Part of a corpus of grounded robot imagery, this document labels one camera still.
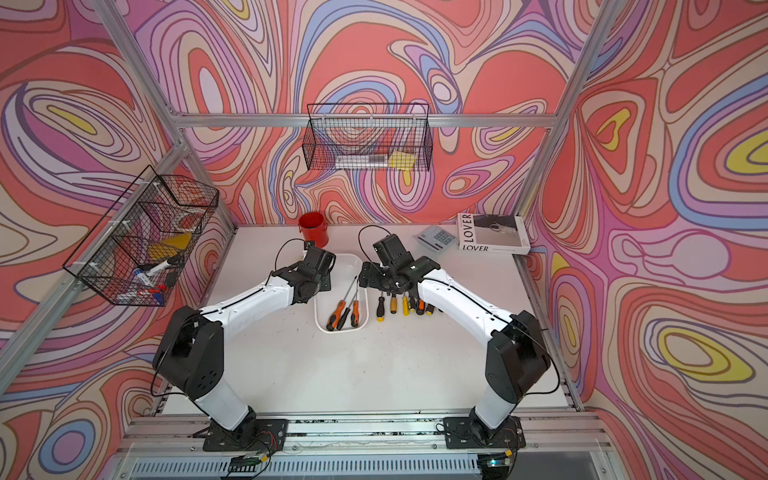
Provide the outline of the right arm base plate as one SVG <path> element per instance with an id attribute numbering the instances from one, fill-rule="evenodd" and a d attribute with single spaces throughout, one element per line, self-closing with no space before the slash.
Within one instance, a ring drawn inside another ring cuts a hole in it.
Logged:
<path id="1" fill-rule="evenodd" d="M 505 449 L 518 450 L 526 446 L 520 418 L 507 416 L 496 428 L 486 427 L 479 419 L 445 417 L 437 430 L 444 435 L 445 445 L 457 449 Z"/>

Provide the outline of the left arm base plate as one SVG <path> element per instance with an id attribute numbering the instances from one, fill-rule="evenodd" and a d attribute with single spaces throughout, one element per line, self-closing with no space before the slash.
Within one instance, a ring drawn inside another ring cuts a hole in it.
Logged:
<path id="1" fill-rule="evenodd" d="M 212 421 L 204 439 L 206 452 L 281 451 L 287 436 L 286 419 L 246 418 L 234 430 Z"/>

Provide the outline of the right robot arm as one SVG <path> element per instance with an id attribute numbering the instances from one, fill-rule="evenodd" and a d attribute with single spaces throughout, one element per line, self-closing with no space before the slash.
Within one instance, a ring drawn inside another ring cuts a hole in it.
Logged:
<path id="1" fill-rule="evenodd" d="M 553 367 L 539 320 L 497 307 L 455 280 L 428 256 L 414 257 L 396 234 L 373 244 L 378 260 L 363 263 L 359 285 L 404 294 L 447 314 L 486 347 L 486 393 L 469 421 L 478 433 L 500 430 Z"/>

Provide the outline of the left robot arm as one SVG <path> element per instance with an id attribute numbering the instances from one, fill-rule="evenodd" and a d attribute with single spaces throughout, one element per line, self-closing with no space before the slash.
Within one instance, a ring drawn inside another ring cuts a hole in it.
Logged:
<path id="1" fill-rule="evenodd" d="M 335 254 L 305 241 L 302 259 L 273 269 L 262 283 L 217 304 L 177 309 L 152 368 L 218 426 L 230 432 L 244 426 L 252 409 L 224 378 L 227 342 L 264 317 L 328 291 L 335 263 Z"/>

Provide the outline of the black handle yellow tip screwdriver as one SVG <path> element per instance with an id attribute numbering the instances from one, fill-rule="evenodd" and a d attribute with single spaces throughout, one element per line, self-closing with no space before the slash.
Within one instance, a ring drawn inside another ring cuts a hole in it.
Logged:
<path id="1" fill-rule="evenodd" d="M 378 297 L 378 303 L 376 307 L 376 319 L 378 322 L 383 322 L 386 314 L 385 297 L 380 294 Z"/>

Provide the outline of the white plastic storage box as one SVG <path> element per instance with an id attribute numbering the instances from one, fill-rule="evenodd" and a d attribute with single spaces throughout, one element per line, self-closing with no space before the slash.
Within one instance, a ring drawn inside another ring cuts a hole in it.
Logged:
<path id="1" fill-rule="evenodd" d="M 369 319 L 368 299 L 359 285 L 362 260 L 349 253 L 336 255 L 330 273 L 330 289 L 313 299 L 314 320 L 324 334 L 361 331 Z"/>

